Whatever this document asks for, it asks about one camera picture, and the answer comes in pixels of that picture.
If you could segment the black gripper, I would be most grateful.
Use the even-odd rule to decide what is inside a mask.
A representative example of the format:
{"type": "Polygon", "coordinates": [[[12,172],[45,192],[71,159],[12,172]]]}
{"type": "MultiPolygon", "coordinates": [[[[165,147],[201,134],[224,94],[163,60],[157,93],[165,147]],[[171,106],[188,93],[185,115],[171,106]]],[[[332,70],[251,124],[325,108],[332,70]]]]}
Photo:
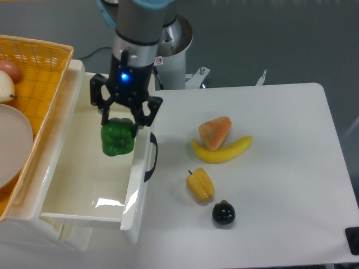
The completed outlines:
{"type": "Polygon", "coordinates": [[[129,57],[125,63],[117,59],[113,54],[109,78],[96,73],[90,79],[90,103],[98,108],[102,115],[101,125],[105,125],[109,119],[110,106],[117,104],[130,107],[135,123],[131,135],[137,136],[138,130],[145,126],[150,127],[163,103],[163,99],[158,96],[150,96],[148,84],[153,70],[153,64],[142,67],[129,65],[129,57]],[[102,88],[105,87],[110,97],[103,98],[102,88]],[[149,114],[144,113],[143,103],[149,109],[149,114]]]}

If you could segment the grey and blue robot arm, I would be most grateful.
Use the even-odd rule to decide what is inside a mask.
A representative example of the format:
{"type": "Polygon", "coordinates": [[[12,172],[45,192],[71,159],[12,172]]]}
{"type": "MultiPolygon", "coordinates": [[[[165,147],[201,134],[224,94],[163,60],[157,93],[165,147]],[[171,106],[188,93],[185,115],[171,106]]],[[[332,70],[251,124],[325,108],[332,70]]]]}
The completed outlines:
{"type": "Polygon", "coordinates": [[[90,80],[90,102],[106,124],[113,103],[130,109],[133,137],[151,126],[163,102],[150,96],[148,85],[163,27],[174,1],[120,1],[109,77],[95,74],[90,80]]]}

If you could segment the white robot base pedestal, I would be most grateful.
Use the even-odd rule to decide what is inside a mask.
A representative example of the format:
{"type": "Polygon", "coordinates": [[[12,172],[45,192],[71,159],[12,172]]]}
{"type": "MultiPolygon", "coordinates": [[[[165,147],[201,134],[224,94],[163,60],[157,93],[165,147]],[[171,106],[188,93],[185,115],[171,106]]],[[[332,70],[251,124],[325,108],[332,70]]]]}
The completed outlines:
{"type": "Polygon", "coordinates": [[[192,40],[192,27],[181,15],[177,15],[173,24],[163,29],[155,60],[156,90],[185,88],[186,50],[192,40]]]}

